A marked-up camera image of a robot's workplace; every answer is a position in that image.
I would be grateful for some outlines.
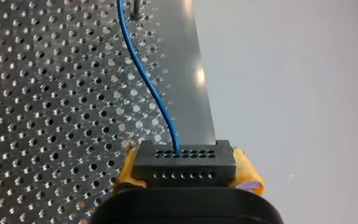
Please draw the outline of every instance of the wire insulation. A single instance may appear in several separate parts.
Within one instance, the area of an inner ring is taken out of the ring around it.
[[[172,139],[173,149],[174,149],[175,153],[179,153],[180,152],[179,139],[178,139],[178,136],[176,135],[175,126],[172,122],[171,116],[168,113],[167,107],[165,106],[161,97],[158,95],[157,90],[155,89],[151,80],[147,76],[147,73],[146,73],[144,67],[142,66],[141,62],[139,61],[139,59],[135,53],[135,48],[133,47],[133,45],[131,43],[130,34],[127,30],[126,20],[124,17],[124,9],[123,9],[123,1],[122,0],[117,0],[117,14],[118,14],[118,21],[119,21],[120,27],[121,27],[121,32],[123,33],[123,38],[124,38],[124,41],[126,42],[127,49],[130,52],[130,56],[132,57],[132,60],[135,63],[135,66],[138,69],[138,72],[141,75],[142,79],[144,80],[147,88],[150,90],[150,92],[153,95],[153,98],[156,100],[158,108],[161,111],[162,117],[164,117],[165,121],[167,122],[168,129],[170,130],[170,133],[171,133],[171,139]]]

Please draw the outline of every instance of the black connector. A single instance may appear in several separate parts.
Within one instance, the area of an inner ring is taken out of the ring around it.
[[[224,187],[235,178],[236,163],[228,141],[216,145],[172,146],[143,141],[134,163],[134,177],[153,187]]]

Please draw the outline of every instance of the gray background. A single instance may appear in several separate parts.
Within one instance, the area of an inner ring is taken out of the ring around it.
[[[358,223],[358,0],[195,0],[218,139],[285,223]]]

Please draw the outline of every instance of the hole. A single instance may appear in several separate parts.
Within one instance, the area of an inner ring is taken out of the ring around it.
[[[103,94],[99,94],[98,95],[98,100],[103,100],[104,99],[104,95]]]
[[[112,177],[112,178],[110,178],[110,183],[111,183],[111,184],[115,184],[115,183],[116,183],[116,180],[117,180],[117,179],[116,179],[115,177]]]
[[[67,87],[67,85],[66,85],[66,83],[64,83],[64,82],[61,82],[60,84],[59,84],[59,88],[60,89],[65,89]]]
[[[36,198],[37,198],[38,200],[41,200],[41,199],[45,198],[45,196],[46,196],[45,191],[39,191],[39,192],[37,193],[37,195],[36,195]]]
[[[71,182],[72,182],[72,179],[71,179],[71,178],[66,178],[66,179],[63,180],[63,183],[64,183],[64,184],[69,184],[69,183],[71,183]]]
[[[143,47],[144,45],[146,45],[146,41],[144,39],[141,39],[138,41],[138,45]]]
[[[188,173],[183,172],[183,173],[180,174],[180,177],[181,177],[182,179],[186,179],[186,178],[188,178]]]
[[[28,121],[28,123],[27,123],[27,128],[28,129],[32,129],[32,128],[34,128],[34,126],[35,126],[35,124],[34,124],[33,121]]]
[[[14,108],[11,106],[8,106],[6,112],[7,112],[7,114],[12,114],[12,113],[14,113]]]
[[[37,139],[32,139],[32,140],[30,140],[30,145],[31,145],[31,147],[33,147],[33,146],[36,146],[37,145]]]
[[[99,182],[98,180],[94,180],[94,181],[92,182],[92,186],[93,186],[94,188],[98,188],[98,187],[100,187],[100,182]]]
[[[10,144],[10,148],[11,149],[16,149],[16,148],[18,148],[20,145],[19,145],[19,143],[17,143],[17,142],[12,142],[11,144]]]
[[[80,219],[79,224],[89,224],[89,222],[85,218],[82,218]]]
[[[84,81],[83,80],[78,80],[77,86],[79,86],[79,87],[84,86]]]
[[[33,163],[33,164],[36,164],[36,163],[39,163],[39,162],[40,162],[40,157],[34,156],[34,157],[32,158],[32,163]]]
[[[112,160],[110,160],[110,161],[107,162],[107,165],[110,166],[110,167],[112,167],[112,166],[115,165],[115,162],[112,161]]]
[[[72,118],[71,116],[67,116],[64,118],[65,122],[71,122],[72,121]]]
[[[149,50],[150,50],[152,53],[156,53],[157,47],[156,47],[156,46],[151,46],[151,47],[149,48]]]
[[[138,106],[138,105],[134,105],[134,106],[132,107],[132,110],[133,110],[134,112],[139,112],[139,111],[141,110],[141,107]]]
[[[41,89],[42,91],[48,91],[48,86],[43,86],[43,85],[42,85],[42,86],[40,87],[40,89]]]
[[[89,114],[84,114],[83,115],[83,119],[89,119],[90,118],[90,115]]]
[[[206,177],[207,177],[207,174],[205,172],[200,173],[200,178],[201,179],[206,178]]]
[[[105,10],[101,12],[101,17],[102,18],[107,18],[108,15],[109,15],[109,13],[107,11],[105,11]]]
[[[125,59],[125,63],[126,63],[126,64],[132,63],[132,59],[131,59],[130,57],[127,57],[127,58]]]
[[[86,34],[87,35],[93,35],[94,34],[94,31],[92,29],[87,29],[86,30]]]
[[[18,198],[17,198],[17,202],[18,203],[24,203],[26,200],[26,197],[24,195],[20,195]]]
[[[208,174],[208,178],[210,178],[210,179],[213,179],[215,177],[216,177],[216,173],[214,173],[214,172],[211,172]]]
[[[76,209],[77,210],[82,210],[82,209],[85,209],[85,208],[86,208],[86,204],[84,202],[78,202],[76,204]]]
[[[86,130],[86,136],[92,136],[92,130]]]
[[[105,148],[106,149],[108,149],[108,150],[110,150],[110,149],[112,149],[112,144],[110,144],[110,143],[107,143],[106,145],[105,145]]]
[[[43,68],[41,68],[41,69],[38,70],[39,75],[45,75],[47,72],[48,72],[48,70],[47,70],[47,69],[43,69]]]
[[[90,51],[95,51],[95,50],[97,50],[97,47],[95,47],[95,45],[90,45],[89,50]]]
[[[46,119],[46,125],[47,126],[50,126],[54,123],[54,120],[53,119]]]
[[[48,141],[50,143],[54,143],[57,140],[56,136],[52,135],[51,137],[48,138]]]
[[[84,194],[84,197],[85,198],[89,198],[91,196],[91,193],[90,192],[86,192],[85,194]]]
[[[70,152],[70,157],[76,157],[77,156],[77,150],[76,149],[72,149]]]
[[[92,63],[91,63],[91,66],[93,66],[93,67],[98,67],[98,66],[100,66],[100,64],[99,64],[98,62],[92,62]]]
[[[31,111],[34,109],[34,107],[32,105],[26,105],[24,108],[25,108],[25,111]]]
[[[35,181],[35,182],[40,181],[40,180],[42,180],[42,178],[43,178],[43,176],[42,176],[41,174],[36,174],[36,175],[34,176],[34,181]]]
[[[43,170],[44,170],[44,171],[48,170],[49,168],[50,168],[50,165],[48,165],[48,164],[44,164],[44,165],[43,165]]]
[[[79,173],[79,168],[78,167],[75,166],[74,168],[72,168],[72,174],[76,175],[78,173]]]
[[[59,158],[59,154],[57,152],[54,152],[53,154],[51,154],[50,158],[52,161],[56,161]]]
[[[89,166],[89,168],[91,169],[91,171],[95,171],[97,169],[97,164],[93,163],[92,165]]]
[[[95,150],[95,148],[94,148],[93,146],[87,148],[88,153],[91,153],[91,152],[93,152],[94,150]]]
[[[18,186],[24,183],[24,179],[22,177],[17,177],[14,182]]]
[[[74,186],[74,191],[75,192],[80,192],[82,189],[83,189],[83,187],[81,185],[75,184],[75,186]]]

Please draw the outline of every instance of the silver metal surface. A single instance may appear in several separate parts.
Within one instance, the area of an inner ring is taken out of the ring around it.
[[[181,143],[214,132],[191,1],[128,26]],[[106,0],[0,0],[0,223],[89,222],[130,140],[171,141]]]

